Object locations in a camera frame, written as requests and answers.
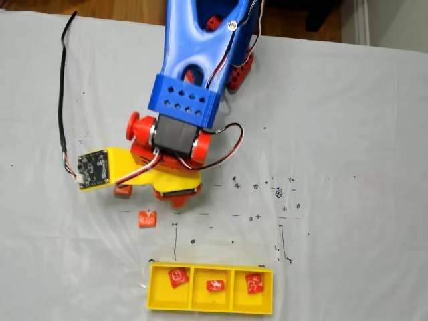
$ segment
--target blue 3d printed part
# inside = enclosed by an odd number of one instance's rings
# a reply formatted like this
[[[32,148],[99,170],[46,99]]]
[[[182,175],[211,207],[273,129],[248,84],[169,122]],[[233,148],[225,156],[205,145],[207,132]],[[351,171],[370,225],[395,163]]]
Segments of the blue 3d printed part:
[[[206,22],[223,18],[212,32]],[[159,114],[211,128],[230,65],[241,64],[259,15],[259,0],[168,0],[164,60],[148,108]],[[185,82],[191,70],[195,83]]]

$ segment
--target screw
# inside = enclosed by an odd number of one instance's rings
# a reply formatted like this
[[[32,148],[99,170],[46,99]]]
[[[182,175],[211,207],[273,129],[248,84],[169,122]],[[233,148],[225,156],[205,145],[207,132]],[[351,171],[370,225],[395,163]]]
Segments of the screw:
[[[229,31],[235,31],[238,28],[238,24],[236,23],[235,20],[231,20],[227,24],[227,28],[229,29]]]

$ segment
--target red knob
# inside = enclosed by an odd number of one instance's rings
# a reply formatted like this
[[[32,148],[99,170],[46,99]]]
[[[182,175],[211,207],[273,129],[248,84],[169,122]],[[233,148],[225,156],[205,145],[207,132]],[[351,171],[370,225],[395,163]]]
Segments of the red knob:
[[[191,159],[192,161],[203,164],[205,157],[208,154],[209,142],[211,141],[211,135],[205,132],[200,132],[197,138],[196,146],[193,147]]]
[[[126,127],[126,139],[132,140],[135,137],[139,144],[148,145],[150,130],[155,122],[156,118],[154,117],[146,116],[140,119],[140,114],[133,112]]]

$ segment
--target table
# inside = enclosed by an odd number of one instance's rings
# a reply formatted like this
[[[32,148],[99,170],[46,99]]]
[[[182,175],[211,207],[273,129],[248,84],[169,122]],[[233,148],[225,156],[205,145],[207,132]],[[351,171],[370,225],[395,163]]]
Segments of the table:
[[[0,12],[2,320],[248,320],[147,311],[149,261],[175,256],[272,268],[264,320],[428,318],[426,54],[262,37],[215,124],[242,123],[243,146],[177,211],[148,187],[130,200],[80,193],[62,168],[67,18]],[[129,146],[127,118],[146,112],[163,28],[78,17],[67,46],[70,160]],[[236,135],[220,136],[209,158]],[[138,228],[140,209],[158,212],[155,229]]]

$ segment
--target circuit board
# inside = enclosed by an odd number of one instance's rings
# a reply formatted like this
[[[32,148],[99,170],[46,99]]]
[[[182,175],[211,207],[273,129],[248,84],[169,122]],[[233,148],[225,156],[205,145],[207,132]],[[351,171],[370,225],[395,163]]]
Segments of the circuit board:
[[[88,189],[109,181],[107,150],[99,150],[78,157],[79,189]]]

